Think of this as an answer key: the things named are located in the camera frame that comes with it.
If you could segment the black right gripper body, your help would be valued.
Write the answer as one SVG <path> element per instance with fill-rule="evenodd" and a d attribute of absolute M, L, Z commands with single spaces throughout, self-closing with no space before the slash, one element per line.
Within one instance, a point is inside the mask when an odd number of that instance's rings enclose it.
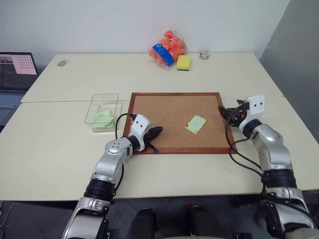
<path fill-rule="evenodd" d="M 249 103 L 239 105 L 236 108 L 228 108 L 231 111 L 231 119 L 229 120 L 230 126 L 239 126 L 240 123 L 246 118 L 247 111 L 249 110 Z"/>

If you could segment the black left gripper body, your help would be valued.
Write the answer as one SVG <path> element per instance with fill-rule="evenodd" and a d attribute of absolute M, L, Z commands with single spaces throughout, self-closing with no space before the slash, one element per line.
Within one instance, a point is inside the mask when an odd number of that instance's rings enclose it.
<path fill-rule="evenodd" d="M 148 144 L 150 143 L 150 141 L 152 140 L 152 138 L 153 138 L 153 131 L 154 131 L 154 129 L 153 129 L 153 128 L 150 128 L 150 129 L 144 134 L 143 141 L 144 141 L 144 144 L 145 144 L 145 145 L 148 145 Z"/>

